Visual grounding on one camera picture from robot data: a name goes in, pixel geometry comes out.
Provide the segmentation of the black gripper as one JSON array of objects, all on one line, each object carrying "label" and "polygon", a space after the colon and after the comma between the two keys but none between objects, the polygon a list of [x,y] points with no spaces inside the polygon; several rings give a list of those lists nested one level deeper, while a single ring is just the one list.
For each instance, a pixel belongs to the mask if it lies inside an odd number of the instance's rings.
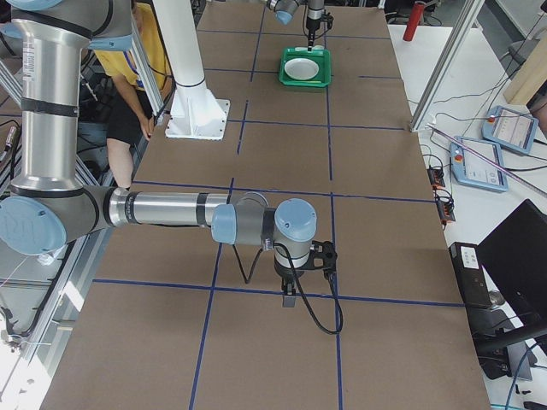
[{"label": "black gripper", "polygon": [[311,51],[315,46],[316,31],[320,29],[321,19],[312,19],[310,17],[306,18],[305,27],[307,31],[307,51]]},{"label": "black gripper", "polygon": [[294,308],[296,305],[294,278],[300,278],[301,276],[303,276],[304,270],[299,268],[292,269],[290,267],[283,266],[277,260],[274,260],[274,270],[282,278],[282,307]]}]

